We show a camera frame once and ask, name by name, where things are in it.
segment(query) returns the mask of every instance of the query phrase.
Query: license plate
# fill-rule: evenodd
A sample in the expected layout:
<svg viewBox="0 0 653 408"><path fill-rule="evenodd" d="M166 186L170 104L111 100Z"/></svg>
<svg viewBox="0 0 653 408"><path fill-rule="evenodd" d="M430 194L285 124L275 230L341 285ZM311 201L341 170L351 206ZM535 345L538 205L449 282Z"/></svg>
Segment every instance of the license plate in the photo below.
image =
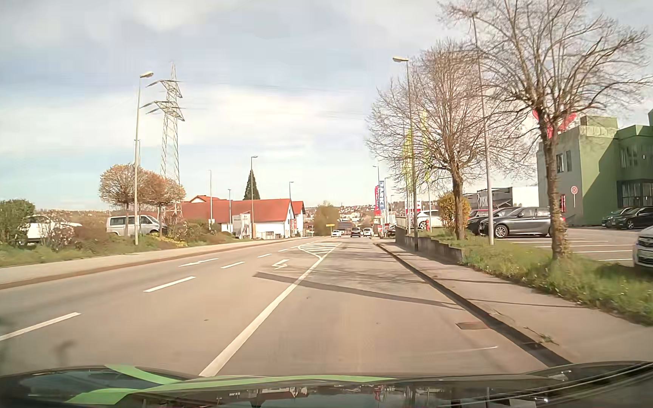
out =
<svg viewBox="0 0 653 408"><path fill-rule="evenodd" d="M653 258L653 250L640 249L636 251L636 255L642 258Z"/></svg>

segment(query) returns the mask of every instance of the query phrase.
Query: power line tower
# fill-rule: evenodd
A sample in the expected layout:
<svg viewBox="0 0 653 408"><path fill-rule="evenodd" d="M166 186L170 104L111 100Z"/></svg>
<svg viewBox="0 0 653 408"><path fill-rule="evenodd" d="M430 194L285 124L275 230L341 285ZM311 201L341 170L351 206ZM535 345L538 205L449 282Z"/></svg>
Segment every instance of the power line tower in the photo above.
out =
<svg viewBox="0 0 653 408"><path fill-rule="evenodd" d="M149 87L160 83L166 89L166 100L153 101L145 105L155 104L157 107L148 113L153 113L161 110L163 113L162 118L162 141L160 147L160 174L168 179L173 179L181 183L181 170L178 156L178 121L185 121L180 106L178 106L178 99L183 97L181 89L178 86L176 78L176 64L170 63L170 79L160 79L150 85ZM166 209L166 213L174 216L175 222L179 222L181 218L181 204L176 202L173 206Z"/></svg>

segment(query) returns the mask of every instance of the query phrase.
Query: silver van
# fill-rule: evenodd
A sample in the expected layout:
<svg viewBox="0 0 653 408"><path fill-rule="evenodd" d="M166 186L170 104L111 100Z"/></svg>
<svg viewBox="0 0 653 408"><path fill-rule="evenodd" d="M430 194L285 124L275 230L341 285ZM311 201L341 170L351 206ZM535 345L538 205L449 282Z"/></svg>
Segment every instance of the silver van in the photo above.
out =
<svg viewBox="0 0 653 408"><path fill-rule="evenodd" d="M125 216L114 216L107 219L105 225L107 232L112 234L117 234L120 236L125 235ZM140 216L140 234L152 234L158 232L160 229L160 224L158 220L152 216L143 215ZM128 217L128 233L130 235L135 235L135 216ZM162 233L167 234L168 230L165 225L162 226Z"/></svg>

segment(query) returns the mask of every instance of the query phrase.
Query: curb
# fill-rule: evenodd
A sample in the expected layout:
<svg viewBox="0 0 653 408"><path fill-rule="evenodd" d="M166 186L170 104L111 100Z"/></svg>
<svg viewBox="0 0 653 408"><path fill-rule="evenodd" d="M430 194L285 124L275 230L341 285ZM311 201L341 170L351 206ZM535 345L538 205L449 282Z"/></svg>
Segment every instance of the curb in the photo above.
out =
<svg viewBox="0 0 653 408"><path fill-rule="evenodd" d="M300 239L303 239L303 238L312 238L312 236L302 236L302 237L299 237L299 238L296 238L296 239L300 240ZM274 240L273 242L254 243L254 245L252 245L252 246L241 246L241 247L223 248L223 249L217 249L217 250L207 250L207 251L203 251L203 252L168 256L168 258L150 259L148 261L130 262L128 264L100 266L99 268L84 269L84 270L81 270L81 271L72 271L72 272L66 272L66 273L63 273L63 274L49 275L49 276L44 276L44 277L33 277L33 278L30 278L30 279L24 279L24 280L15 280L14 282L0 283L0 291L2 289L10 289L12 287L26 286L28 284L35 284L35 283L50 282L50 281L53 281L53 280L67 279L69 277L79 277L79 276L83 276L83 275L96 274L98 272L112 271L114 269L129 268L129 267L132 267L132 266L142 266L142 265L148 265L148 264L157 264L158 262L165 262L165 261L174 261L176 259L190 258L192 256L204 255L206 253L226 252L228 250L239 250L239 249L242 249L242 248L267 246L267 245L270 245L270 244L283 243L285 240Z"/></svg>
<svg viewBox="0 0 653 408"><path fill-rule="evenodd" d="M421 272L419 269L410 265L407 261L395 255L386 249L382 244L375 243L379 249L385 251L387 254L392 256L397 262L402 266L410 270L410 272L416 274L420 279L429 283L430 286L438 290L440 293L444 294L451 301L455 302L458 306L468 311L470 314L475 316L478 320L485 323L486 326L495 330L497 333L503 335L503 337L510 340L513 344L520 347L523 351L529 353L531 356L535 357L540 362L544 363L546 366L560 366L560 365L569 365L572 364L569 360L560 356L555 351L544 346L541 343L536 342L530 336L524 334L519 329L514 328L511 325L508 325L502 320L495 318L490 314L489 311L480 308L478 305L473 302L468 301L466 298L463 298L456 292L451 291L447 287L440 284L438 281L432 279L425 273Z"/></svg>

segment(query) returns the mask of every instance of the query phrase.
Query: asphalt road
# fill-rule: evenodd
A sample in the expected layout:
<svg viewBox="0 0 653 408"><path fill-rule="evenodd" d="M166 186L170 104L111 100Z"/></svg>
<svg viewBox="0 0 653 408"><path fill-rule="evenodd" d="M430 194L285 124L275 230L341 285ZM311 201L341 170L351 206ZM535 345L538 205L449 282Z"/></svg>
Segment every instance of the asphalt road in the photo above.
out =
<svg viewBox="0 0 653 408"><path fill-rule="evenodd" d="M0 291L0 375L102 364L204 376L543 367L492 329L458 326L477 321L369 238L314 238Z"/></svg>
<svg viewBox="0 0 653 408"><path fill-rule="evenodd" d="M631 266L631 248L636 243L639 232L639 229L568 228L568 240L571 250L586 258ZM506 239L527 246L551 249L550 237L511 236Z"/></svg>

